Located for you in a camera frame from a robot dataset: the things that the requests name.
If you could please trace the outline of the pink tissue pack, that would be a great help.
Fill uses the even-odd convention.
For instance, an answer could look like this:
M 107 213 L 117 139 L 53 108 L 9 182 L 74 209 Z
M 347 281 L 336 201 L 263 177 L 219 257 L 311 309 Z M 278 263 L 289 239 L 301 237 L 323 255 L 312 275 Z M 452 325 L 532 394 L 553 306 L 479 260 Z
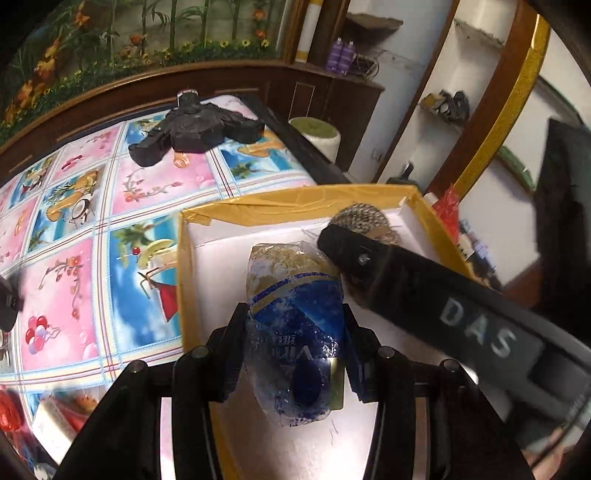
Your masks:
M 98 405 L 90 395 L 43 397 L 33 416 L 32 432 L 51 459 L 60 464 Z

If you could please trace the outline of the brown knitted sock bundle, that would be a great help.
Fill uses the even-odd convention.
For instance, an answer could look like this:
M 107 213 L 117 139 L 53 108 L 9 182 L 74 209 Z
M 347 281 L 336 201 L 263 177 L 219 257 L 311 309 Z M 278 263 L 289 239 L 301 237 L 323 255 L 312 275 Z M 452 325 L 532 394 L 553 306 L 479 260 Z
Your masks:
M 386 245 L 402 245 L 401 237 L 394 231 L 388 217 L 368 203 L 355 203 L 342 209 L 329 223 Z

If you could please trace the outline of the artificial flower display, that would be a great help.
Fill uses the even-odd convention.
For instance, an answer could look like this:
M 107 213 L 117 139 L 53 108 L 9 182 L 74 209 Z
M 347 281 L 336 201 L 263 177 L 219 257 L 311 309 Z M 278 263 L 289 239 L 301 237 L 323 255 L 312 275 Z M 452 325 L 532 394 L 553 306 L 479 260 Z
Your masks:
M 60 1 L 1 60 L 1 140 L 88 90 L 155 68 L 280 54 L 287 1 Z

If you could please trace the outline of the dark green vase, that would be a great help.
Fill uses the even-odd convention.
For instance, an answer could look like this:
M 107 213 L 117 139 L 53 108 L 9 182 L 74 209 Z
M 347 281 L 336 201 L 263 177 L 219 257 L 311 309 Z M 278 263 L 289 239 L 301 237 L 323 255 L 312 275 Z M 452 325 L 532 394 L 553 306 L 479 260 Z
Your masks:
M 417 188 L 420 187 L 419 183 L 411 178 L 411 174 L 414 171 L 414 164 L 408 162 L 402 172 L 398 176 L 392 176 L 387 180 L 387 184 L 392 185 L 412 185 Z

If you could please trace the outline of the red bag on cabinet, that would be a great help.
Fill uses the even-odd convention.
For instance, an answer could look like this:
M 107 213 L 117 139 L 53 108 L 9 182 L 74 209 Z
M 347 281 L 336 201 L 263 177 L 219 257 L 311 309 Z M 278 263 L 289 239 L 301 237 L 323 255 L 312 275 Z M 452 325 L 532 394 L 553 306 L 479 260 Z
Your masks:
M 460 238 L 459 204 L 460 198 L 454 186 L 451 185 L 433 205 L 433 209 L 455 244 Z

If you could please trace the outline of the white green stool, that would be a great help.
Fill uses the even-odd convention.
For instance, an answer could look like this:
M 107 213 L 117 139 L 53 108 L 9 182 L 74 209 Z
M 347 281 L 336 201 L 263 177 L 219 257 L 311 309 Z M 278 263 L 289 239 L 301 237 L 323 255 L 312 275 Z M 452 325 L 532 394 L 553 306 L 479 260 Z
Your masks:
M 337 128 L 314 117 L 294 117 L 290 119 L 290 125 L 307 138 L 325 158 L 335 163 L 341 145 L 341 134 Z

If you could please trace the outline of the blue plastic pack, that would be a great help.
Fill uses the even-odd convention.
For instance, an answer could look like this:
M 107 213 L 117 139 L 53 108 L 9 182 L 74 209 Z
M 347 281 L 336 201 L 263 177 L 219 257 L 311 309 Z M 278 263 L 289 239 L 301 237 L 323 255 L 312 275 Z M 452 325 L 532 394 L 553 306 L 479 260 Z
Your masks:
M 245 368 L 267 415 L 295 427 L 344 403 L 341 276 L 308 242 L 252 247 L 246 272 Z

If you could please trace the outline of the purple spray can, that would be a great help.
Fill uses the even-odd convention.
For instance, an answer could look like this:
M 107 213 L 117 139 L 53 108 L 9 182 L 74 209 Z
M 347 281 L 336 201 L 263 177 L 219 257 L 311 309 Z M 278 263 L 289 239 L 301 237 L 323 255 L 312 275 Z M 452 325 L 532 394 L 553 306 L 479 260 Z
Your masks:
M 348 74 L 355 56 L 356 48 L 353 41 L 349 41 L 348 43 L 342 45 L 342 52 L 341 55 L 339 55 L 339 61 L 337 67 L 335 68 L 335 72 L 342 76 Z
M 342 48 L 344 48 L 344 43 L 342 42 L 342 38 L 339 37 L 335 42 L 332 43 L 332 47 L 329 50 L 327 62 L 325 62 L 325 70 L 335 73 L 339 67 L 339 58 L 342 55 Z

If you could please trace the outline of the white box with yellow tape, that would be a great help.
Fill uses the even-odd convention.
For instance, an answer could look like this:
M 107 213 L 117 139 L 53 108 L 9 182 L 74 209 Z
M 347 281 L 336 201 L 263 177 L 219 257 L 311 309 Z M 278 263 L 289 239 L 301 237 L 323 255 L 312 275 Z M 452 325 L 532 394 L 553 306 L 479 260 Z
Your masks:
M 401 245 L 468 275 L 443 223 L 411 186 L 277 190 L 182 211 L 178 304 L 183 346 L 204 344 L 249 307 L 245 367 L 213 434 L 228 479 L 359 479 L 377 413 L 356 399 L 342 361 L 349 301 L 315 242 L 332 216 L 367 203 Z

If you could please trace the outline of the red plastic bag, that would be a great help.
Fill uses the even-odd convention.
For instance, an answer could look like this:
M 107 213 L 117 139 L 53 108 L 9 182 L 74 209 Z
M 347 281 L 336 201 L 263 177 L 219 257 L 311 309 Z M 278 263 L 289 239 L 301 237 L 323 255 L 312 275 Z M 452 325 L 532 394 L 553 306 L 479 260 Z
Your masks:
M 19 430 L 23 425 L 21 407 L 15 395 L 8 390 L 0 391 L 0 427 L 4 433 Z

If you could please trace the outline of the flowered vinyl tablecloth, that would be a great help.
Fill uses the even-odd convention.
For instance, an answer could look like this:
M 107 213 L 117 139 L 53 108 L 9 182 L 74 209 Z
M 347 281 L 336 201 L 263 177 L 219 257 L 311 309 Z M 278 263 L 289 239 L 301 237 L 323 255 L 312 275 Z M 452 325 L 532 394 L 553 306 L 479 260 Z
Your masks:
M 99 402 L 127 362 L 179 354 L 180 212 L 311 185 L 271 130 L 256 144 L 170 151 L 140 167 L 128 146 L 162 119 L 151 113 L 84 135 L 1 184 L 1 273 L 23 298 L 1 333 L 1 390 L 18 399 L 23 425 L 2 433 L 40 478 L 57 464 L 32 432 L 43 397 L 86 394 Z

